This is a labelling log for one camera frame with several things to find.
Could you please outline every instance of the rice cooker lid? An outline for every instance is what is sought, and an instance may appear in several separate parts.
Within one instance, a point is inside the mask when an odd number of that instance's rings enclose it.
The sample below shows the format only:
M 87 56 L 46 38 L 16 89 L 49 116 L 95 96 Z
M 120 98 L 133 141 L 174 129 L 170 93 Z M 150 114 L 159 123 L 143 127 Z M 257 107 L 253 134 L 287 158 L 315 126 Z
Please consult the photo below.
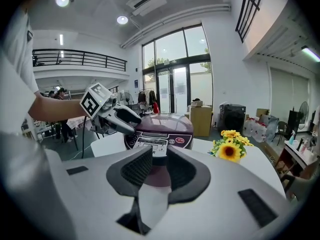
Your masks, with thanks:
M 139 132 L 159 134 L 194 134 L 194 127 L 184 115 L 151 114 L 141 118 L 135 129 Z

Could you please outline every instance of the black railing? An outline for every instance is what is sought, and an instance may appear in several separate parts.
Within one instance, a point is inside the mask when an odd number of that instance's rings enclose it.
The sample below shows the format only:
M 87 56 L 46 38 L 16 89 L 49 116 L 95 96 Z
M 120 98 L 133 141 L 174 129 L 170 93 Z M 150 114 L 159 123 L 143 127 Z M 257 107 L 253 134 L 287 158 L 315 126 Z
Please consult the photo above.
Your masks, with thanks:
M 235 28 L 235 31 L 238 32 L 242 43 L 244 42 L 244 39 L 256 15 L 256 12 L 260 10 L 259 8 L 260 1 L 261 0 L 243 0 L 242 1 L 239 19 Z
M 126 71 L 126 60 L 99 53 L 71 49 L 35 49 L 32 51 L 34 67 L 52 65 L 78 65 Z

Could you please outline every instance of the ceiling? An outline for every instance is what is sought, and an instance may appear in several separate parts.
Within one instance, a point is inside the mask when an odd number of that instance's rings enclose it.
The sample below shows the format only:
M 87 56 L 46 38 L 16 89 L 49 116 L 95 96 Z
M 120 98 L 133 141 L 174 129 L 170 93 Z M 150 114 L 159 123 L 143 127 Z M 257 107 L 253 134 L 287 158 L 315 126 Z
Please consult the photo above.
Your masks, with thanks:
M 109 77 L 89 77 L 89 76 L 64 76 L 48 77 L 36 79 L 36 83 L 41 92 L 56 91 L 55 86 L 60 86 L 68 91 L 83 91 L 94 83 L 100 83 L 106 88 L 112 88 L 123 82 L 123 79 Z
M 301 48 L 307 46 L 320 56 L 320 45 L 301 10 L 295 4 L 290 3 L 289 6 L 288 16 L 257 54 L 286 61 L 318 74 L 320 62 L 315 62 Z
M 55 0 L 38 0 L 29 11 L 34 30 L 65 30 L 101 37 L 121 44 L 133 34 L 163 17 L 182 10 L 221 4 L 223 0 L 166 0 L 167 3 L 145 16 L 134 16 L 126 5 L 129 0 L 74 0 L 67 7 L 58 7 Z M 117 17 L 131 20 L 125 25 Z

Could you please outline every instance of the air conditioner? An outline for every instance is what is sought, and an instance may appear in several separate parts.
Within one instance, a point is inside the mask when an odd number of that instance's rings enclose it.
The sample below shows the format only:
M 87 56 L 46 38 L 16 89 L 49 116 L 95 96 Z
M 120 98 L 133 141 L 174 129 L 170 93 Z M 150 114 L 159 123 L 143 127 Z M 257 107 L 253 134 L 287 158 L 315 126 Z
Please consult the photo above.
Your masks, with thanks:
M 156 8 L 163 6 L 167 3 L 167 0 L 129 0 L 126 5 L 131 7 L 134 11 L 134 16 L 145 16 Z

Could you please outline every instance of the fluorescent light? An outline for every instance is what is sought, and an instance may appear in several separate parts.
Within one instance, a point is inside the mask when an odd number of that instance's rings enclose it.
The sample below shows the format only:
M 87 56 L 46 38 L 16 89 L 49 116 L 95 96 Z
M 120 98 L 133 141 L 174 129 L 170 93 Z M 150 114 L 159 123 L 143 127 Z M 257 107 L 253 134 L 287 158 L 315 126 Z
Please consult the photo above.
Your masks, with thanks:
M 308 54 L 311 58 L 313 58 L 316 62 L 320 62 L 320 58 L 313 51 L 311 51 L 308 47 L 302 47 L 302 51 L 305 54 Z
M 55 0 L 55 3 L 60 7 L 66 7 L 69 4 L 69 0 Z
M 60 34 L 59 39 L 60 39 L 60 45 L 63 46 L 64 45 L 64 35 Z
M 123 25 L 123 24 L 127 24 L 128 23 L 128 18 L 126 16 L 119 16 L 116 21 Z

